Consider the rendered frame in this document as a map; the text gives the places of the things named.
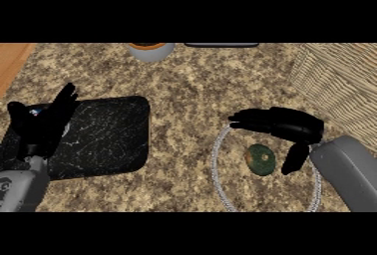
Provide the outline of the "black marble board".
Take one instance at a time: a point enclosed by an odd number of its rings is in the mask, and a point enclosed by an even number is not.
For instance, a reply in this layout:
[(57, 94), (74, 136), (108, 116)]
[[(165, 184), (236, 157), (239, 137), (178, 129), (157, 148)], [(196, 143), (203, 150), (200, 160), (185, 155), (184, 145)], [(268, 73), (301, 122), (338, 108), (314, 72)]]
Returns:
[(150, 154), (151, 105), (142, 96), (85, 100), (54, 156), (52, 180), (140, 170)]

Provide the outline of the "grey plant pot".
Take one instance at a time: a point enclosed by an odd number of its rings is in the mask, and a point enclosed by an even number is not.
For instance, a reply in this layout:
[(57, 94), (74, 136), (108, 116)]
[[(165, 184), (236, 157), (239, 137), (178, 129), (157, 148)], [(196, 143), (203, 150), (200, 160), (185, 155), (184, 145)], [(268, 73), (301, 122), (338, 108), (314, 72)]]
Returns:
[(131, 43), (131, 53), (142, 62), (157, 62), (163, 60), (174, 52), (175, 43), (150, 43), (142, 45), (140, 43)]

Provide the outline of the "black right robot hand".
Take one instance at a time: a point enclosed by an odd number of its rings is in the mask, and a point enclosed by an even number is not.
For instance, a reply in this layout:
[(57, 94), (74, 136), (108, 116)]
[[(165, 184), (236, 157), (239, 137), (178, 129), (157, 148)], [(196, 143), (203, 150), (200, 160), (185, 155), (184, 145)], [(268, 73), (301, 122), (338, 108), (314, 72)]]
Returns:
[(268, 133), (293, 142), (281, 173), (287, 175), (298, 171), (310, 156), (310, 147), (323, 140), (324, 120), (304, 111), (281, 107), (242, 110), (228, 120), (233, 128)]

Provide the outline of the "wicker basket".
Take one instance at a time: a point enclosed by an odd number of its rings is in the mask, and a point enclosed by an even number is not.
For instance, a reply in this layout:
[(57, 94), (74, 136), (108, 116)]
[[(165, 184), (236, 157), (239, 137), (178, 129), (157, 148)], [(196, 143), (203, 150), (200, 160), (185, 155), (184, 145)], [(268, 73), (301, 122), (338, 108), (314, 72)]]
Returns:
[(290, 83), (349, 133), (377, 146), (377, 43), (307, 43)]

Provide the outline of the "round stone-patterned placemat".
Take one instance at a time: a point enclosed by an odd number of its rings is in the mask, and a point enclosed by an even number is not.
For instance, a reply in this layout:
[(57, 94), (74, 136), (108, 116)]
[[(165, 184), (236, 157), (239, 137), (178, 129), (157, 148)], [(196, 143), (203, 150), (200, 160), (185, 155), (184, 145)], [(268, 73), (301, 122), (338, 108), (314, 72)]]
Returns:
[[(276, 170), (256, 175), (246, 164), (244, 153), (262, 143), (274, 151)], [(210, 177), (224, 208), (230, 212), (317, 212), (321, 204), (321, 175), (311, 160), (302, 170), (283, 175), (280, 168), (290, 143), (264, 134), (225, 126), (213, 142)]]

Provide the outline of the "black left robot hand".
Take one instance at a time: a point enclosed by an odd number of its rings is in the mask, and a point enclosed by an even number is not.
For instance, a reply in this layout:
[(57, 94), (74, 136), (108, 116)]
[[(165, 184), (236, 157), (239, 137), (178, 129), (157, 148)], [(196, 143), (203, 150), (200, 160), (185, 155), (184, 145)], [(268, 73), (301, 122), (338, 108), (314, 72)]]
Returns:
[(49, 158), (58, 148), (66, 126), (71, 120), (79, 94), (76, 86), (69, 83), (48, 109), (35, 116), (21, 102), (8, 104), (11, 127), (20, 135), (18, 159), (40, 156)]

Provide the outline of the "green squash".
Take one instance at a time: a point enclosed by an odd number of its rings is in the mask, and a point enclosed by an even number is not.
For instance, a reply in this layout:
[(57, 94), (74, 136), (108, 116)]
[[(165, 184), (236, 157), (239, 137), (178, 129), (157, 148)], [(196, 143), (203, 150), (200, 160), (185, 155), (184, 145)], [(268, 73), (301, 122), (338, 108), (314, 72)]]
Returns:
[(276, 170), (276, 155), (264, 144), (253, 144), (246, 151), (246, 164), (250, 171), (259, 176), (268, 176)]

